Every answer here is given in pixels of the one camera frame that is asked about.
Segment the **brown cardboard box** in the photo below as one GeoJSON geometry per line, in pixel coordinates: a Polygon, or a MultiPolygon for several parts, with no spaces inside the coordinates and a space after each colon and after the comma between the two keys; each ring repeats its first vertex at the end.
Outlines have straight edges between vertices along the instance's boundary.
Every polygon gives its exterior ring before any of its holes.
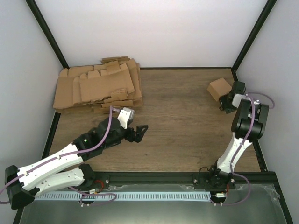
{"type": "Polygon", "coordinates": [[[212,81],[209,84],[207,91],[210,93],[213,99],[218,102],[219,98],[228,94],[231,89],[232,86],[224,78],[220,78],[212,81]]]}

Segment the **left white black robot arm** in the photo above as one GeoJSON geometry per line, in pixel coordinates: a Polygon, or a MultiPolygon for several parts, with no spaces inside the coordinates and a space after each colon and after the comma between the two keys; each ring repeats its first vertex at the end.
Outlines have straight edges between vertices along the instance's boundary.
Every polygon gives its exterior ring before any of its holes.
{"type": "Polygon", "coordinates": [[[67,187],[91,188],[95,184],[95,176],[90,165],[84,162],[122,140],[141,142],[148,128],[148,125],[132,128],[117,118],[106,118],[97,127],[43,160],[21,168],[15,165],[7,167],[5,186],[8,204],[11,209],[17,210],[49,191],[67,187]]]}

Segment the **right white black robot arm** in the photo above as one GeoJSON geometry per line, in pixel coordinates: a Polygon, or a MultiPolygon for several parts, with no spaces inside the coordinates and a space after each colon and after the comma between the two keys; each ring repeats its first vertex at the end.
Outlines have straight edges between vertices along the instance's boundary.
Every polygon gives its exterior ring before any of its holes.
{"type": "Polygon", "coordinates": [[[232,139],[209,169],[207,182],[213,188],[229,183],[242,154],[265,132],[270,106],[253,99],[245,91],[245,83],[235,81],[230,92],[219,98],[221,110],[236,113],[231,126],[232,139]]]}

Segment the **stack of flat cardboard sheets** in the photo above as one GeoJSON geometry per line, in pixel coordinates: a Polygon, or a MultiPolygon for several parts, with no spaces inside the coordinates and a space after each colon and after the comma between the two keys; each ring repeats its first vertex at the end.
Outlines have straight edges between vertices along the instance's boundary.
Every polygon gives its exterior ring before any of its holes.
{"type": "Polygon", "coordinates": [[[57,112],[108,112],[109,107],[143,105],[140,65],[128,56],[103,58],[100,64],[64,68],[57,79],[57,112]]]}

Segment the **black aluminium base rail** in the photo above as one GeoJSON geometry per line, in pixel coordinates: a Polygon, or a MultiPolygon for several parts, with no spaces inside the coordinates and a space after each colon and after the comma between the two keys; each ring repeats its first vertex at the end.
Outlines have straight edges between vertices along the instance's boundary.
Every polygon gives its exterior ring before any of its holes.
{"type": "Polygon", "coordinates": [[[78,171],[60,172],[45,178],[37,184],[40,190],[56,191],[69,186],[77,189],[91,189],[103,186],[123,185],[193,185],[196,189],[234,188],[237,184],[276,184],[274,172],[241,172],[236,175],[210,175],[208,172],[92,172],[80,175],[78,171]]]}

